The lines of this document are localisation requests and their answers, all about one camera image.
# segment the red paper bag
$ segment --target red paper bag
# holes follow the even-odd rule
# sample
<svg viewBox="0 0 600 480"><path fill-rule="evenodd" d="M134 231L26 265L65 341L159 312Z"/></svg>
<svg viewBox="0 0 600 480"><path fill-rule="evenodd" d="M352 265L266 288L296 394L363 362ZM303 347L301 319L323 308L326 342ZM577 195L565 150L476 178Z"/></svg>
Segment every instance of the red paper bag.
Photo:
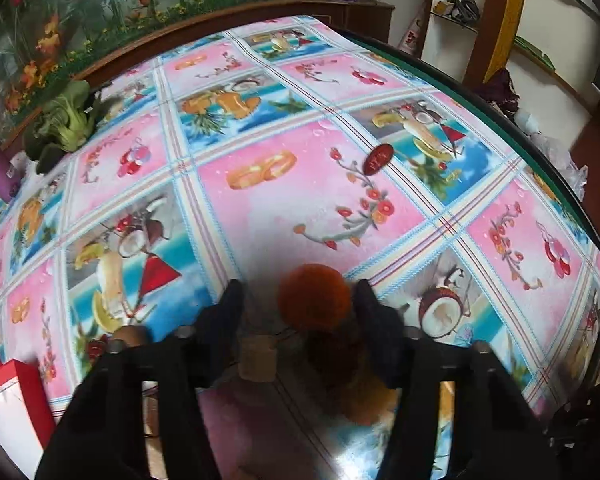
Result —
<svg viewBox="0 0 600 480"><path fill-rule="evenodd" d="M36 367L12 359L0 367L0 445L32 479L56 424Z"/></svg>

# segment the orange pom-pom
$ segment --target orange pom-pom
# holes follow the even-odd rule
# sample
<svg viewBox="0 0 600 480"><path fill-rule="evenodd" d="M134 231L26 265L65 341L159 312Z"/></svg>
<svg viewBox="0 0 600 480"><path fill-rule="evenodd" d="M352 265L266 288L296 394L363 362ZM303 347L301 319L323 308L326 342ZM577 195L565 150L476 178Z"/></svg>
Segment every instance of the orange pom-pom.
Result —
<svg viewBox="0 0 600 480"><path fill-rule="evenodd" d="M278 309L283 321L296 330L328 332L351 311L349 285L331 267L302 265L280 283Z"/></svg>

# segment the shelf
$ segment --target shelf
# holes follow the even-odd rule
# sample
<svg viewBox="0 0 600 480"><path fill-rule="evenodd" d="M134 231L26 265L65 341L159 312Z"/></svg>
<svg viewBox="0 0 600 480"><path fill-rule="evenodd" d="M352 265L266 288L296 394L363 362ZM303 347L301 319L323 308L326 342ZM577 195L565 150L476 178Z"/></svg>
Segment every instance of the shelf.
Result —
<svg viewBox="0 0 600 480"><path fill-rule="evenodd" d="M474 32L475 34L479 33L479 30L476 27L471 27L469 25L463 25L462 23L456 22L456 20L453 20L448 16L443 16L442 14L439 14L437 12L431 11L431 13L433 16L437 16L438 18L441 18L447 22L455 23L458 27L462 27L467 30L470 30L471 32ZM582 106L587 112L589 112L590 114L593 115L593 109L589 105L589 103L587 103L587 101L578 93L578 91L574 87L572 87L563 78L561 78L555 70L551 70L547 65L545 65L545 63L542 62L541 59L538 59L538 57L535 56L533 53L528 51L526 48L519 46L516 43L513 44L512 49L514 51L522 54L523 57L526 57L534 65L536 65L537 67L542 69L543 72L545 72L546 74L551 76L551 78L556 82L556 84L558 84L558 86L563 88L565 92L567 92L574 99L576 99L576 101L580 104L580 106Z"/></svg>
<svg viewBox="0 0 600 480"><path fill-rule="evenodd" d="M442 18L443 20L447 20L448 22L451 23L455 23L456 25L458 25L459 27L465 28L467 30L470 30L471 32L475 32L476 34L478 34L478 29L475 27L472 27L471 25L465 25L464 23L460 23L460 22L456 22L456 20L454 20L453 18L450 18L448 16L445 16L444 14L439 14L437 12L434 12L433 10L431 11L431 13L434 16L437 16L439 18Z"/></svg>

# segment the red tag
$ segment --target red tag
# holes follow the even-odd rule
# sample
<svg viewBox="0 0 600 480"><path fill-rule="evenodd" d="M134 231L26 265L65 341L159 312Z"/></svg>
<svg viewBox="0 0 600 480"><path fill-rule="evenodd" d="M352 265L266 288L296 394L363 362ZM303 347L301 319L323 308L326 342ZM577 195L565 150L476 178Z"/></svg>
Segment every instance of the red tag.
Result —
<svg viewBox="0 0 600 480"><path fill-rule="evenodd" d="M362 165L362 171L366 176L375 175L382 170L394 156L394 147L390 144L380 144L369 153L365 163Z"/></svg>

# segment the bedsheet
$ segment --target bedsheet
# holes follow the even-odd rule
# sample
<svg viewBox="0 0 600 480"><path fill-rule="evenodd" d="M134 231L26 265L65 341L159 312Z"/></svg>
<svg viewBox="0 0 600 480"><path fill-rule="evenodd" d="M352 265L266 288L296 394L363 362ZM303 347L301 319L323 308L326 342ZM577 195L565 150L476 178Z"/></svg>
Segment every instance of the bedsheet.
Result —
<svg viewBox="0 0 600 480"><path fill-rule="evenodd" d="M200 394L223 476L374 478L394 412L364 425L335 412L276 309L280 278L317 262L368 279L439 341L489 342L550 413L600 329L600 252L505 138L439 88L307 16L119 76L93 139L47 176L29 165L0 200L0 363L37 362L60 417L114 330L142 323L159 340L238 278L240 334L276 336L280 359L274 383L234 366ZM379 143L394 159L366 176ZM451 419L441 409L432 478Z"/></svg>

